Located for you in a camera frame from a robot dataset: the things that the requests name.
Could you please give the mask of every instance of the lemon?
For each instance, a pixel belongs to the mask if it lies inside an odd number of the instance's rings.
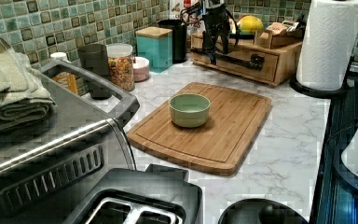
[[[263,29],[263,22],[254,16],[244,16],[240,21],[240,30],[243,33],[254,34],[256,30]]]

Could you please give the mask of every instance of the wooden cutting board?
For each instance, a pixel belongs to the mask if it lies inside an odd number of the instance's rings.
[[[130,129],[131,144],[146,153],[194,170],[233,175],[263,125],[271,107],[267,97],[246,91],[190,83],[180,93],[211,101],[207,122],[193,129],[171,121],[168,101]]]

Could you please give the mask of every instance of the small bowl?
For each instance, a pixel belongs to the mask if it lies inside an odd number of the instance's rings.
[[[204,124],[211,106],[208,98],[192,93],[176,95],[169,104],[172,122],[184,128],[196,128]]]
[[[149,77],[149,60],[146,58],[135,57],[135,63],[132,64],[132,67],[134,81],[143,81]]]

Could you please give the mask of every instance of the kitchen counter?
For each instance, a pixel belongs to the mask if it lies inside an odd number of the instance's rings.
[[[201,223],[217,223],[227,207],[248,198],[283,203],[309,220],[330,100],[300,94],[292,90],[288,82],[271,88],[187,61],[160,74],[151,73],[148,80],[135,83],[131,93],[138,98],[141,107],[124,130],[127,132],[190,82],[248,91],[272,100],[268,118],[239,171],[232,176],[209,175],[133,147],[138,170],[144,171],[150,163],[187,169],[188,182],[200,186],[203,191]],[[117,99],[92,102],[109,111]]]

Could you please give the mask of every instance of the wooden drawer organizer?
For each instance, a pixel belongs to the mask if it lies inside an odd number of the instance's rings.
[[[193,63],[267,83],[272,87],[278,86],[296,73],[302,42],[278,49],[258,47],[249,39],[241,39],[237,47],[234,47],[234,43],[235,39],[230,38],[229,54],[216,53],[216,65],[211,64],[208,56],[194,52],[191,53]],[[202,48],[201,32],[191,36],[191,48]],[[259,69],[244,66],[244,63],[251,61],[252,55],[264,58],[264,63]]]

